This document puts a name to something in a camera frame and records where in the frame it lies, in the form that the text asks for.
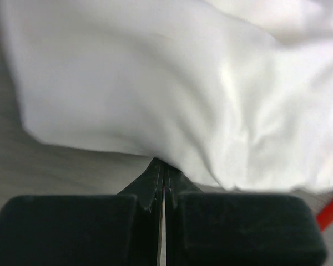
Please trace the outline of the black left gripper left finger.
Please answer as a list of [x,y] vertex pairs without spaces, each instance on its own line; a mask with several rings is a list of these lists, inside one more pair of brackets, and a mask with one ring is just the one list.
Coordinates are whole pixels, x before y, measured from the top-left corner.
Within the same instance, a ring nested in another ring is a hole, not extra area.
[[164,164],[116,195],[17,196],[0,210],[0,265],[158,265]]

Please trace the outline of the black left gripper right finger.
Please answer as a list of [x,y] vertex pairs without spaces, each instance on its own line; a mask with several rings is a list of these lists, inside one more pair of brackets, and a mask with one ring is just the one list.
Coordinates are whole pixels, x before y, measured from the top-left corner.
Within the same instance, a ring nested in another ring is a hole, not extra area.
[[308,205],[282,194],[206,193],[164,172],[167,265],[322,265],[327,249]]

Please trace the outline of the white cloth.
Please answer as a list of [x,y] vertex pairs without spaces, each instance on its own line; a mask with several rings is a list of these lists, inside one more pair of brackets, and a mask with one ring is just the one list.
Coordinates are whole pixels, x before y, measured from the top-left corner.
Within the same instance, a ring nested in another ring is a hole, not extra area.
[[333,1],[0,1],[23,128],[227,190],[333,190]]

